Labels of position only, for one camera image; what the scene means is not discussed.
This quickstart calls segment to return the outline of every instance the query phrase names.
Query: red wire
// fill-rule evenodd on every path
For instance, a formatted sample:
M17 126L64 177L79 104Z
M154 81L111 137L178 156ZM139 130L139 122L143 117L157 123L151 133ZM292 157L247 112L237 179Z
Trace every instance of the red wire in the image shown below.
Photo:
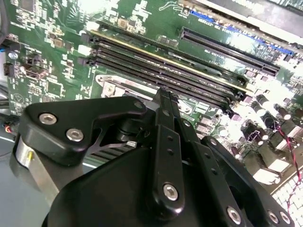
M281 130L281 127L278 127L278 131L279 131L280 135L281 135L281 136L286 140L286 142L287 142L287 146L288 146L288 148L289 148L289 150L290 150L290 154L291 154L291 156L292 156L292 158L293 158L293 163L294 163L294 165L295 165L296 173L297 173L297 176L298 176L298 181L297 181L297 183L295 184L295 186L294 186L294 188L293 188L293 191L289 194L288 200L287 200L287 202L286 202L286 203L287 203L287 211L288 211L288 214L290 215L290 210L289 210L289 208L290 208L290 199L291 199L291 197L294 195L295 190L297 189L297 187L301 184L302 178L301 178L301 173L300 173L298 164L297 164L297 162L296 162L295 154L293 153L292 145L291 145L290 140L289 140L290 137L288 137L288 136L285 135L285 133Z
M5 126L5 131L6 131L7 133L11 133L10 126Z

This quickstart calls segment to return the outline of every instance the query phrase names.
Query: motherboard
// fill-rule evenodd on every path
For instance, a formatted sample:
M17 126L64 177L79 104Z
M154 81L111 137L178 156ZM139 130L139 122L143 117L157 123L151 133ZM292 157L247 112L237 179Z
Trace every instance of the motherboard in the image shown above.
M293 167L277 126L301 152L300 31L282 39L201 0L4 2L12 114L38 102L115 96L148 102L162 87L178 96L198 137L215 137L258 181L278 183ZM302 0L266 2L303 9ZM106 162L122 153L90 158Z

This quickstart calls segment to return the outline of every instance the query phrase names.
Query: capacitor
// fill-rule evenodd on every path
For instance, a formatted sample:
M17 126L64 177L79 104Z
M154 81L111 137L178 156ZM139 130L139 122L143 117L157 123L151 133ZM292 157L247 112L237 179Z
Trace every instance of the capacitor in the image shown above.
M303 110L302 110L302 109L300 109L300 108L295 109L294 115L295 115L297 118L300 118L301 120L303 120Z
M262 140L268 140L269 136L266 134L265 130L263 128L259 128L259 136L262 138Z
M283 107L277 106L276 110L279 112L279 114L283 117L284 120L289 120L291 118L291 115Z
M272 107L270 101L264 96L264 95L259 95L257 97L257 101L260 103L261 106L263 106L265 109L269 109Z
M256 103L255 106L253 107L253 110L256 112L256 114L259 116L259 117L262 117L266 114L266 110L263 109L259 103Z
M219 132L219 135L222 137L228 136L228 131L227 131L226 127L223 125L218 127L218 132Z
M218 135L218 134L213 135L213 137L214 137L216 140L221 139L220 135Z
M260 137L260 136L256 136L255 137L255 142L259 145L259 146L261 146L264 142L263 142L263 140L262 140L262 138Z
M233 156L236 158L236 159L239 159L240 158L240 154L239 154L239 151L236 147L231 147L231 152L233 154Z

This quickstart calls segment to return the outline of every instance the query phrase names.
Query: blue component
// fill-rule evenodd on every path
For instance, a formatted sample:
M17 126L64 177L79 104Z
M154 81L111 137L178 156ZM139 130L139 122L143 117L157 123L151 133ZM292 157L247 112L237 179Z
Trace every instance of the blue component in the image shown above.
M210 17L208 17L207 15L203 15L203 14L198 13L198 12L196 12L196 11L191 10L191 11L190 11L190 14L192 14L192 15L198 17L198 18L204 19L204 20L206 20L206 21L208 21L208 22L215 23L213 18L210 18ZM251 38L251 39L257 41L258 43L261 43L261 44L264 44L264 43L265 43L265 40L260 39L260 38L256 38L256 37L252 37L252 36L250 36L249 34L243 34L243 33L241 33L241 31L240 31L239 29L236 29L236 28L234 28L233 26L228 26L228 27L223 27L223 28L225 28L225 29L227 29L227 30L229 30L229 31L232 31L232 32L235 32L235 33L239 33L239 34L241 34L241 35L244 35L244 36L246 36L246 37L248 37L248 38ZM280 52L282 52L282 53L289 54L289 55L293 55L293 54L294 54L294 53L292 53L290 50L283 49L283 48L279 48L279 47L276 47L275 45L272 45L272 44L270 44L269 47L271 47L272 49L278 50L278 51L280 51Z
M193 10L191 10L190 13L191 13L192 15L195 15L196 17L201 18L201 19L207 20L207 21L209 21L209 22L214 22L214 19L208 17L207 15L203 15L202 13L198 13L198 12L193 11Z

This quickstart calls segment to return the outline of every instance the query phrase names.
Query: pcie slot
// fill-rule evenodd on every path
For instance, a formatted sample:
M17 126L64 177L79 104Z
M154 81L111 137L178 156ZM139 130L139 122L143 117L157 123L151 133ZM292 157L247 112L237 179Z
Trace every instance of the pcie slot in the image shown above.
M208 78L208 77L202 77L200 74L197 74L197 73L194 73L194 72L191 72L191 71L188 71L182 67L179 67L178 65L174 65L174 64L171 64L169 61L163 61L161 59L158 59L156 57L153 57L151 55L147 55L143 52L140 52L138 50L135 50L135 49L132 49L132 48L129 48L127 46L121 46L111 40L108 40L108 39L105 39L105 38L101 38L100 40L100 44L103 44L105 47L108 46L109 48L112 47L112 48L116 48L119 51L120 54L122 54L124 51L128 51L129 53L135 55L135 56L138 56L140 57L141 59L145 59L146 62L149 62L149 61L152 61L158 65L162 65L164 68L170 68L172 71L177 71L181 74L183 74L187 79L188 78L195 78L196 80L200 80L201 83L204 83L204 84L211 84L213 86L216 87L216 89L222 91L222 92L225 92L225 93L237 93L238 90L237 89L234 89L233 87L227 85L227 84L224 84L222 83L221 81L217 81L217 80L214 80L214 79L211 79L211 78Z
M98 57L104 57L106 59L112 58L116 62L122 62L125 65L133 66L136 69L141 69L151 75L156 75L157 77L165 77L167 79L170 79L174 81L175 83L178 83L180 86L188 87L191 90L195 90L200 94L204 94L205 96L208 96L210 99L221 101L226 100L227 94L220 92L214 88L203 86L202 84L198 84L197 82L188 80L183 77L179 77L178 75L165 71L165 70L159 70L158 67L153 65L147 65L144 62L138 61L136 59L127 58L125 56L122 56L117 53L113 53L109 50L103 50L101 53L98 54Z
M123 34L124 36L129 37L130 39L138 40L138 41L144 42L144 43L146 43L146 44L149 44L149 45L155 46L155 47L157 47L157 48L160 48L161 50L164 50L164 51L166 51L167 53L168 53L168 52L172 52L172 53L174 53L174 54L176 54L176 55L179 55L179 56L182 56L182 57L184 57L184 58L186 58L186 59L188 59L188 60L191 60L192 62L196 62L196 63L198 63L198 64L205 65L205 66L207 66L207 67L216 69L216 70L220 71L220 72L221 72L223 75L225 75L225 76L236 78L238 81L241 81L242 84L246 84L246 83L247 83L247 79L245 79L244 76L235 74L235 73L233 73L233 72L231 72L231 71L228 71L228 70L225 70L225 69L223 69L223 68L221 68L221 67L212 65L212 64L210 64L209 62L206 62L206 61L203 61L203 60L199 59L198 57L195 57L195 56L190 55L190 54L187 54L187 53L185 53L185 52L182 52L182 51L179 51L179 50L176 50L176 49L167 47L167 46L165 46L165 45L162 45L162 44L160 44L160 43L158 43L158 42L156 42L156 41L150 40L150 39L145 38L145 37L143 37L143 36L139 36L139 35L136 35L136 34L129 33L129 32L127 32L127 31L125 31L125 30L122 30L122 29L120 29L120 28L118 28L118 27L109 25L109 24L105 23L104 21L100 21L100 24L101 24L101 29L108 29L108 30L112 30L112 31L118 32L118 33L120 33L120 34ZM99 32L97 32L97 31L91 31L91 33L92 33L96 38L100 38L100 39L103 39L103 40L106 39L107 41L111 41L111 42L114 42L114 43L116 43L116 44L120 44L123 48L128 48L128 47L130 47L131 49L136 50L136 51L139 51L139 52L141 52L141 53L144 53L144 52L147 53L149 57L153 57L153 56L154 56L154 54L152 54L152 53L149 53L149 52L147 52L147 51L144 51L144 50L142 50L142 49L140 49L140 48L137 48L137 47L135 47L135 46L132 46L132 45L130 45L130 44L126 44L125 42L120 41L120 40L117 40L117 39L115 39L115 38L108 37L108 36L106 36L106 35L104 35L104 34L102 34L102 33L99 33ZM156 59L162 61L162 60L164 60L165 58L156 55ZM206 79L206 78L207 78L207 79L210 79L210 80L212 80L213 82L216 81L218 84L227 85L229 88L235 88L235 89L237 89L237 90L239 90L239 91L244 91L244 92L248 92L248 91L249 91L249 90L247 90L247 89L246 89L244 86L242 86L242 85L235 85L235 84L229 83L229 82L227 82L227 81L222 81L222 80L219 79L219 78L216 78L216 77L211 76L211 75L207 75L206 73L203 73L203 72L201 72L200 70L197 70L197 69L195 69L195 68L190 68L190 67L188 67L188 66L186 66L186 65L182 65L182 64L180 64L180 63L178 63L178 62L176 62L176 61L172 61L172 60L169 60L169 59L165 59L165 63L166 63L166 64L169 63L169 64L174 65L174 66L176 66L176 67L178 67L178 68L180 68L180 69L184 69L184 70L186 70L186 71L190 71L190 72L196 74L196 75L199 76L199 77L203 77L203 78L205 78L205 79Z
M275 77L280 70L280 67L270 62L258 59L251 54L245 53L231 46L222 44L216 40L213 40L207 36L192 31L186 27L182 27L181 39L191 44L201 46L206 50L212 51L225 58L233 59L249 68L258 70L259 72L266 73L273 77Z
M232 99L233 93L226 91L223 87L220 86L210 86L208 84L210 83L202 83L202 80L199 79L198 81L195 81L192 79L192 75L185 74L186 76L182 74L177 74L173 71L167 70L167 66L165 65L165 68L160 68L158 65L155 66L153 64L149 64L146 61L142 61L140 59L136 58L130 58L129 56L125 56L122 52L115 52L115 50L110 49L107 50L105 48L102 48L102 50L99 52L102 55L109 56L109 57L115 57L121 61L128 61L129 64L133 64L134 62L137 65L140 65L141 67L148 68L149 70L152 70L155 74L161 74L166 75L167 78L170 78L174 81L180 82L180 83L186 83L188 86L195 87L195 89L203 90L203 92L209 93L211 96L217 97L218 100L220 99L226 99L227 97Z
M115 60L102 59L100 57L97 57L91 61L87 59L78 59L78 62L80 64L88 64L88 65L97 64L106 67L107 69L113 70L115 72L124 74L126 76L133 77L136 79L141 79L147 84L153 84L159 87L166 87L168 90L176 93L176 95L187 96L188 98L196 99L197 101L207 103L213 107L222 108L222 109L228 108L223 102L212 100L208 97L203 96L203 94L198 94L197 92L188 89L187 87L181 87L169 80L167 81L164 78L157 77L156 75L151 75L149 73L143 72L142 70L131 68L129 67L129 65L120 64Z

